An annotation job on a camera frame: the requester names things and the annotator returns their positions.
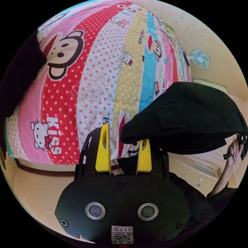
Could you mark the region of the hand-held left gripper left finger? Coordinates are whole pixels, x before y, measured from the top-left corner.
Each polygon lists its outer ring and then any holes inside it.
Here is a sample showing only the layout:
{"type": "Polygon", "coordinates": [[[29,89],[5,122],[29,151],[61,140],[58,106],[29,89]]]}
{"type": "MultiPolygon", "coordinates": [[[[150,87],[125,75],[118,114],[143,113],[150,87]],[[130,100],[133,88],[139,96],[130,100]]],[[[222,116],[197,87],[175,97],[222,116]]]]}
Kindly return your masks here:
{"type": "Polygon", "coordinates": [[[98,173],[107,173],[109,175],[112,173],[110,158],[110,131],[108,124],[104,124],[100,129],[95,169],[98,173]]]}

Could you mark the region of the person's right hand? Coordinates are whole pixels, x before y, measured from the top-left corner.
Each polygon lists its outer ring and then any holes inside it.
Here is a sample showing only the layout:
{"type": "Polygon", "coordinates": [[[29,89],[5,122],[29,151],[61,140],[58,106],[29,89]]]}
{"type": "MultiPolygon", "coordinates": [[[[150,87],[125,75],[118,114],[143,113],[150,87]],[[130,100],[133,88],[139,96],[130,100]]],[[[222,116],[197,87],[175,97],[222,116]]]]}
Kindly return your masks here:
{"type": "Polygon", "coordinates": [[[228,147],[227,152],[229,152],[231,155],[227,158],[226,165],[232,169],[235,168],[236,164],[238,163],[238,160],[241,156],[243,150],[243,145],[239,143],[238,138],[236,138],[228,147]]]}

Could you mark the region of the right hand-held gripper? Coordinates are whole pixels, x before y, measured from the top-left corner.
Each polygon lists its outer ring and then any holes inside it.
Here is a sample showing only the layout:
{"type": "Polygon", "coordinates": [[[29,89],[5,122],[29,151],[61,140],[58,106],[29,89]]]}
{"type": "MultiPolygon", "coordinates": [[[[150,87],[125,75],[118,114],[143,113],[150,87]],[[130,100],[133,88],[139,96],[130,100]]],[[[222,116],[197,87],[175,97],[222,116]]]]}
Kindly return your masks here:
{"type": "Polygon", "coordinates": [[[238,142],[240,145],[243,145],[243,149],[241,152],[241,160],[243,161],[245,156],[247,155],[247,144],[248,144],[248,137],[246,134],[236,134],[238,142]]]}

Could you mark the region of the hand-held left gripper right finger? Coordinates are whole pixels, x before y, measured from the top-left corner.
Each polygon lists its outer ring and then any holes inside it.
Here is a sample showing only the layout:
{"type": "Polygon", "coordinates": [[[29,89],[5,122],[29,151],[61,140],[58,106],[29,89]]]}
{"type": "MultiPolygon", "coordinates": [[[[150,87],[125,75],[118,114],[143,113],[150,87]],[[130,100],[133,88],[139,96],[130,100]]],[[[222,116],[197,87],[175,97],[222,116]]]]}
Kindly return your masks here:
{"type": "Polygon", "coordinates": [[[140,142],[136,174],[150,173],[151,171],[152,159],[150,142],[148,139],[145,139],[140,142]]]}

